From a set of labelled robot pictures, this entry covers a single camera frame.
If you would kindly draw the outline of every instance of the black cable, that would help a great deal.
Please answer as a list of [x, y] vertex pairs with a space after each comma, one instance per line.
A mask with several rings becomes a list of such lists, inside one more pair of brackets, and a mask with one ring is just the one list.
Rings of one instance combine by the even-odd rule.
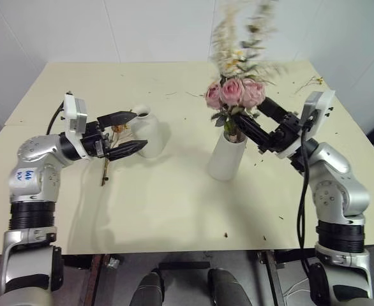
[[64, 101], [61, 103], [61, 105], [59, 105], [59, 107], [57, 108], [57, 110], [53, 114], [53, 116], [51, 118], [51, 121], [49, 122], [46, 135], [49, 135], [49, 133], [51, 132], [52, 126], [54, 125], [55, 119], [57, 119], [58, 114], [60, 112], [62, 112], [63, 110], [64, 110]]
[[303, 175], [303, 187], [301, 200], [299, 202], [299, 208], [297, 211], [297, 220], [296, 220], [296, 229], [297, 229], [297, 239], [299, 241], [299, 247], [301, 249], [301, 264], [303, 270], [307, 277], [309, 277], [309, 261], [304, 253], [304, 236], [305, 236], [305, 212], [304, 212], [304, 200], [306, 197], [306, 191], [308, 190], [309, 184], [309, 161], [308, 161], [308, 152], [306, 150], [306, 133], [308, 127], [304, 126], [301, 134], [301, 154], [303, 158], [304, 165], [304, 175]]

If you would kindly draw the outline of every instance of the white wall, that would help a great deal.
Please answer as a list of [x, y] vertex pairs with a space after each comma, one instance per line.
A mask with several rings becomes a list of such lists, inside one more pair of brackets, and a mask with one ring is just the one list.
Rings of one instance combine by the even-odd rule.
[[[0, 129], [49, 61], [208, 60], [220, 1], [0, 0]], [[275, 15], [265, 58], [309, 58], [373, 128], [374, 0], [279, 0]]]

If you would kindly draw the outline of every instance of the beige table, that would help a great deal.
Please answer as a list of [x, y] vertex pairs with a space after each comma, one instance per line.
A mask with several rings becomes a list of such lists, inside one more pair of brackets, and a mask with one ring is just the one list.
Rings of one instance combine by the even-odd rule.
[[[300, 111], [311, 91], [327, 88], [313, 85], [294, 94], [318, 74], [307, 61], [285, 67], [267, 95], [287, 110]], [[65, 254], [297, 248], [302, 176], [289, 160], [260, 155], [248, 142], [233, 181], [218, 182], [206, 173], [221, 131], [209, 121], [212, 111], [199, 95], [215, 76], [206, 62], [48, 64], [0, 132], [0, 252], [16, 151], [27, 138], [45, 133], [68, 90], [85, 99], [89, 120], [137, 103], [151, 105], [167, 145], [156, 159], [134, 155], [112, 163], [105, 187], [100, 187], [102, 160], [78, 161], [63, 170], [56, 225], [57, 245]], [[259, 122], [266, 130], [276, 127], [265, 117]], [[53, 131], [62, 130], [58, 120]], [[316, 139], [344, 154], [369, 190], [366, 244], [374, 244], [374, 148], [338, 100]], [[305, 244], [312, 247], [317, 218], [310, 192], [306, 201]]]

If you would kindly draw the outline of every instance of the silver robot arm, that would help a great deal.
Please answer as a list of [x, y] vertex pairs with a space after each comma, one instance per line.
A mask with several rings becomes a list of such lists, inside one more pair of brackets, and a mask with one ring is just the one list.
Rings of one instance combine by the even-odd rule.
[[147, 143], [132, 140], [111, 149], [103, 134], [106, 127], [126, 124], [135, 113], [117, 112], [87, 124], [84, 101], [66, 94], [64, 116], [64, 133], [35, 136], [18, 150], [9, 180], [11, 219], [4, 234], [0, 306], [52, 305], [51, 291], [63, 284], [61, 248], [51, 245], [57, 238], [54, 211], [62, 168], [93, 156], [113, 161]]
[[317, 305], [373, 298], [370, 254], [364, 248], [363, 212], [369, 194], [347, 160], [327, 143], [313, 151], [309, 165], [318, 217], [315, 252], [320, 261], [310, 266], [311, 298]]
[[330, 116], [333, 97], [334, 91], [312, 92], [300, 119], [266, 97], [258, 110], [279, 124], [270, 133], [247, 115], [234, 115], [233, 120], [261, 154], [269, 150], [279, 158], [289, 158], [304, 176], [303, 157], [307, 156], [308, 184], [318, 217], [318, 263], [309, 265], [305, 260], [313, 302], [318, 306], [374, 305], [370, 254], [364, 249], [363, 212], [370, 196], [344, 156], [312, 138]]

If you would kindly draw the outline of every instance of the white vase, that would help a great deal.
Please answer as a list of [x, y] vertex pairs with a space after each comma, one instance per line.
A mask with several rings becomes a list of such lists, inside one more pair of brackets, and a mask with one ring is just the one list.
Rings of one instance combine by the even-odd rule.
[[229, 142], [221, 133], [208, 163], [208, 173], [216, 180], [228, 181], [235, 177], [243, 158], [246, 136], [239, 143]]
[[137, 117], [129, 122], [131, 133], [136, 140], [147, 140], [147, 145], [138, 153], [146, 158], [158, 156], [163, 150], [163, 137], [156, 116], [147, 105], [137, 105], [132, 108]]

